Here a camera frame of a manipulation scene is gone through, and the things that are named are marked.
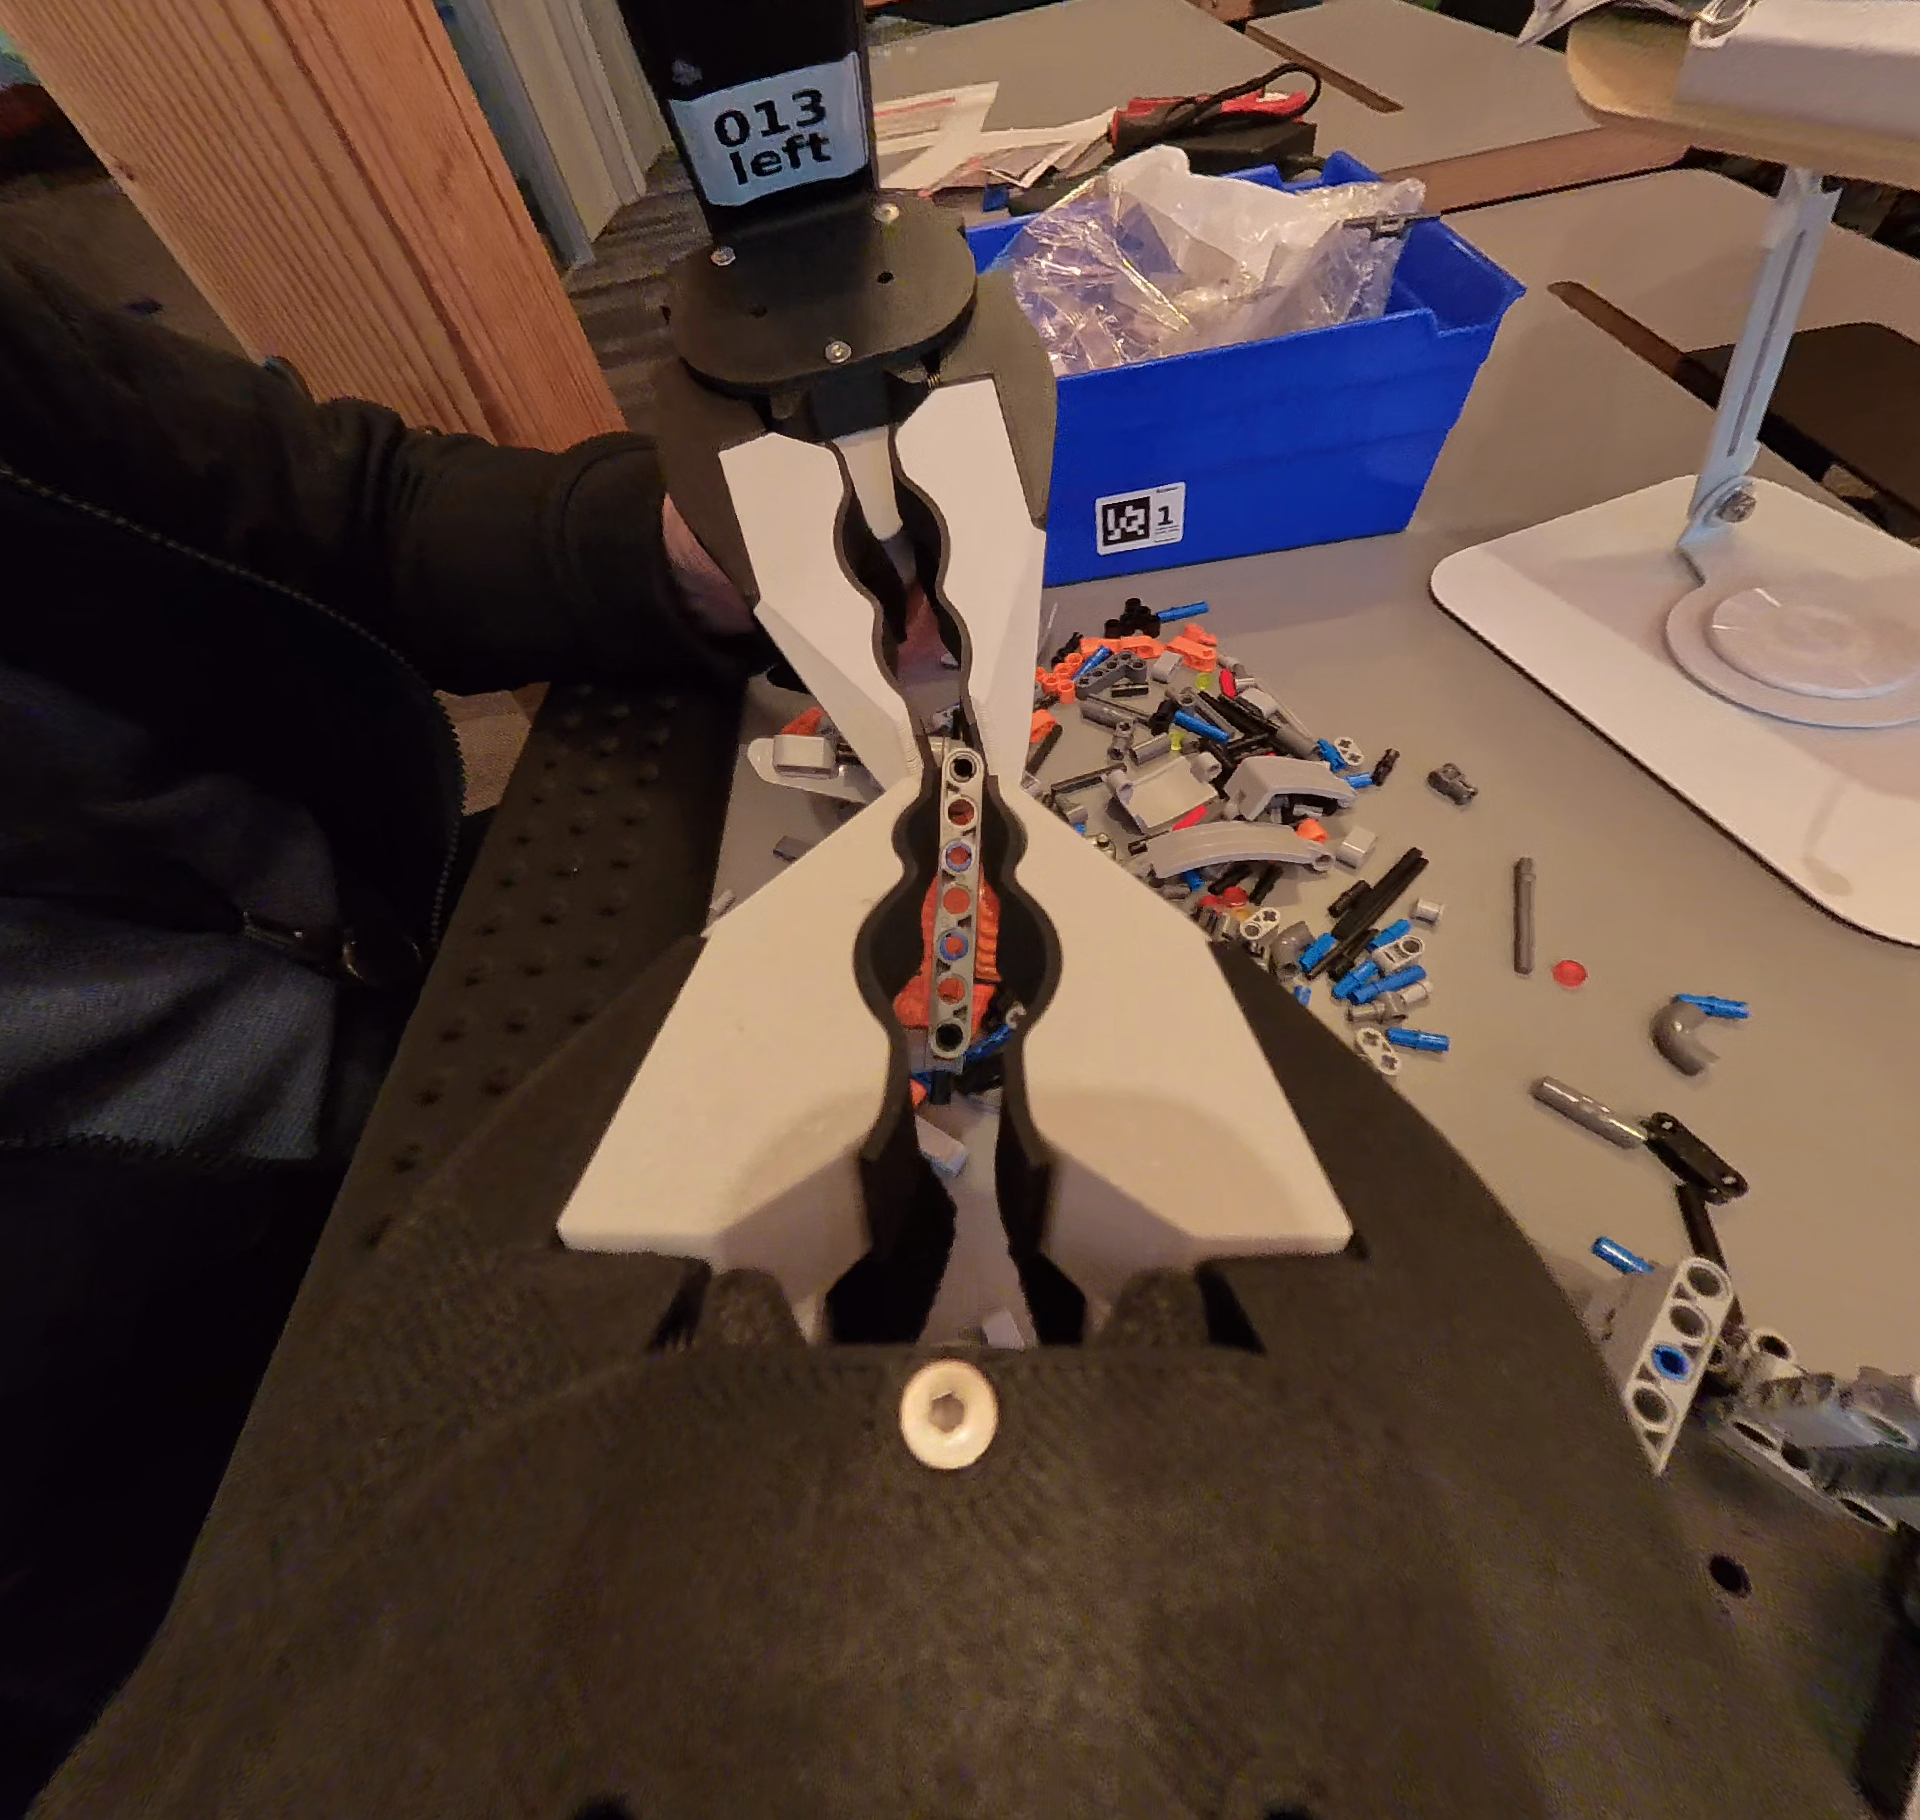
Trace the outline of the person's left hand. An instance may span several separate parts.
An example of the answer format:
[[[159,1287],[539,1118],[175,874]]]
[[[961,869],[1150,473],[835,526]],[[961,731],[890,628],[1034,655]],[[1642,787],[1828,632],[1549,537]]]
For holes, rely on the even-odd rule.
[[[671,498],[658,507],[658,534],[671,581],[689,617],[713,638],[744,638],[753,632],[753,604],[707,556]]]

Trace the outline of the pile of small building pieces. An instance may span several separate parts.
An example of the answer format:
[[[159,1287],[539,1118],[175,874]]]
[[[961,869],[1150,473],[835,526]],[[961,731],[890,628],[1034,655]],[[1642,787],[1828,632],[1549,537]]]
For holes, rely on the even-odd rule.
[[[1302,756],[1278,748],[1286,729],[1259,680],[1212,660],[1212,635],[1101,638],[1074,644],[1038,672],[1038,710],[1022,787],[1041,808],[1084,835],[1096,853],[1127,862],[1177,914],[1195,916],[1205,938],[1239,945],[1302,1010],[1324,989],[1330,1011],[1347,1027],[1353,1054],[1391,1080],[1409,1059],[1442,1059],[1451,1035],[1432,1027],[1432,923],[1436,902],[1409,890],[1427,865],[1408,848],[1375,884],[1359,874],[1327,905],[1324,926],[1288,926],[1286,908],[1265,905],[1271,874],[1324,878],[1333,862],[1365,872],[1375,835],[1351,826],[1338,838],[1327,820],[1351,808],[1391,766],[1387,748],[1367,772],[1351,740],[1317,740]],[[1150,719],[1122,707],[1150,680],[1163,702]],[[1038,784],[1044,756],[1060,738],[1054,704],[1075,696],[1087,726],[1111,731],[1105,765]],[[829,726],[820,704],[771,738],[747,743],[762,781],[816,795],[850,808],[880,798],[876,780]],[[1622,1117],[1566,1080],[1542,1078],[1528,1093],[1549,1112],[1603,1142],[1658,1159],[1687,1229],[1687,1254],[1725,1271],[1713,1205],[1745,1201],[1746,1183],[1684,1123],[1666,1112]]]

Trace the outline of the red and black tool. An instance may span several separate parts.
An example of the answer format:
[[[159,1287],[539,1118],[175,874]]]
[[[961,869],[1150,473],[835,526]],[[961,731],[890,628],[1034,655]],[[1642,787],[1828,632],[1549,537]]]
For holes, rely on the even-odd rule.
[[[1275,71],[1211,95],[1133,100],[1110,120],[1110,150],[1119,158],[1150,146],[1254,156],[1281,150],[1290,131],[1311,128],[1309,114],[1321,94],[1314,76],[1309,86],[1286,86]]]

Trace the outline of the loose paper sheets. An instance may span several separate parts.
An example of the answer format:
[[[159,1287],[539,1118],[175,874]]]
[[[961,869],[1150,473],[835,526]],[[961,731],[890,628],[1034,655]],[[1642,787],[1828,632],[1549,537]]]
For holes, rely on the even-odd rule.
[[[874,107],[876,186],[920,194],[984,152],[995,82],[968,82]]]

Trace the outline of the blue plastic bin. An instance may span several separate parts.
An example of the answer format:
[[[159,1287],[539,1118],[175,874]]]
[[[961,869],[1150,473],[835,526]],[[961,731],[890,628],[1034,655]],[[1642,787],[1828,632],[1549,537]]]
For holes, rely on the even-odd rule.
[[[1296,182],[1229,179],[1391,182],[1347,152]],[[998,273],[1026,222],[971,226],[981,273]],[[1520,296],[1427,210],[1379,319],[1057,376],[1047,581],[1403,532]]]

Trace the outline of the person's left forearm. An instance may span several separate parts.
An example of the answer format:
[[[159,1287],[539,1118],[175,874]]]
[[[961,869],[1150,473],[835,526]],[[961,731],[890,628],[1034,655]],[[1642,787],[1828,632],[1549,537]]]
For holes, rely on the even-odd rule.
[[[549,453],[317,402],[11,249],[4,474],[317,599],[451,692],[759,663],[689,599],[653,441]]]

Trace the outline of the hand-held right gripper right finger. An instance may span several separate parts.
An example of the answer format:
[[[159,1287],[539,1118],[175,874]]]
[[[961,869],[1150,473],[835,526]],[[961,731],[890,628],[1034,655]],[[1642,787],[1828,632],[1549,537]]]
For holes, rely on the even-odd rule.
[[[1016,784],[986,784],[1002,1047],[995,1205],[1034,1336],[1136,1274],[1351,1241],[1211,941]]]

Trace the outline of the clear plastic bag with pieces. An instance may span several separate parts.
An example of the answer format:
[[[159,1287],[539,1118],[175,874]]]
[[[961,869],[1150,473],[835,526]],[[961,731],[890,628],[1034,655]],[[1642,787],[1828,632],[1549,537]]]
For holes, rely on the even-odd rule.
[[[1057,376],[1379,319],[1427,211],[1420,179],[1286,191],[1138,152],[998,258]]]

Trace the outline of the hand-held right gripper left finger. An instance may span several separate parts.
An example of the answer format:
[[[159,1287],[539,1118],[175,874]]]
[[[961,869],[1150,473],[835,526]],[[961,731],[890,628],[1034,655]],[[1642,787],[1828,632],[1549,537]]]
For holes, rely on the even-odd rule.
[[[568,1250],[756,1271],[829,1300],[837,1336],[920,1333],[944,1189],[861,928],[893,902],[917,957],[896,832],[923,802],[920,780],[893,781],[707,930],[564,1209]]]

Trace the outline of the grey building kit robot assembly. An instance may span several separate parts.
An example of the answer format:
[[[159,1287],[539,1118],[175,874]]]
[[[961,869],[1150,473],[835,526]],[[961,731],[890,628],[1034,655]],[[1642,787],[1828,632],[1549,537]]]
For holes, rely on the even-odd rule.
[[[1695,1435],[1824,1515],[1918,1532],[1918,1377],[1813,1374],[1701,1257],[1618,1274],[1584,1327],[1654,1476]]]

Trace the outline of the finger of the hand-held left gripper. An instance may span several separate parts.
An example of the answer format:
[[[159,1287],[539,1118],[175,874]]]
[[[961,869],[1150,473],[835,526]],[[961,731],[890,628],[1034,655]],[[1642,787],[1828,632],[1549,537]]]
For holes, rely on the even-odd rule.
[[[893,434],[893,473],[932,516],[932,604],[992,775],[1026,771],[1044,529],[1034,526],[992,383],[932,389]]]
[[[880,790],[917,781],[920,716],[901,692],[901,666],[931,680],[950,657],[923,587],[905,604],[913,632],[885,647],[885,614],[841,553],[853,502],[837,453],[762,434],[721,453],[721,474],[753,574],[753,614],[853,746]]]

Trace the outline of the black perforated mat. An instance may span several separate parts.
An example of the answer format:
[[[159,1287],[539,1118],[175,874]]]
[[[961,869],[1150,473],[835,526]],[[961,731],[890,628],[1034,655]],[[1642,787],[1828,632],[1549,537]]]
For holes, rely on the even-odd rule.
[[[539,704],[306,1274],[352,1280],[451,1177],[560,1209],[610,1117],[615,1042],[716,886],[743,680],[564,684]]]

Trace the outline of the orange and grey wing assembly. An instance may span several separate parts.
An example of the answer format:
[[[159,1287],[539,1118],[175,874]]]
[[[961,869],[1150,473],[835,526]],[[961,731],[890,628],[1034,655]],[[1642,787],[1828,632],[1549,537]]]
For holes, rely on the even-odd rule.
[[[992,1093],[1026,1019],[998,968],[998,895],[986,878],[986,765],[971,738],[931,743],[932,874],[920,898],[920,960],[893,995],[908,1051],[908,1107]]]

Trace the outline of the white booklet stand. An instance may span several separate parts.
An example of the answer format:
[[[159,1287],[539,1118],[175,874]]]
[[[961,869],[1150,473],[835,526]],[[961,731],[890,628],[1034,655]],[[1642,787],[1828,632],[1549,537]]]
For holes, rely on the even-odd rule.
[[[1918,553],[1757,477],[1831,176],[1918,167],[1918,0],[1596,9],[1572,85],[1606,122],[1786,165],[1695,481],[1458,553],[1432,593],[1797,893],[1918,942]]]

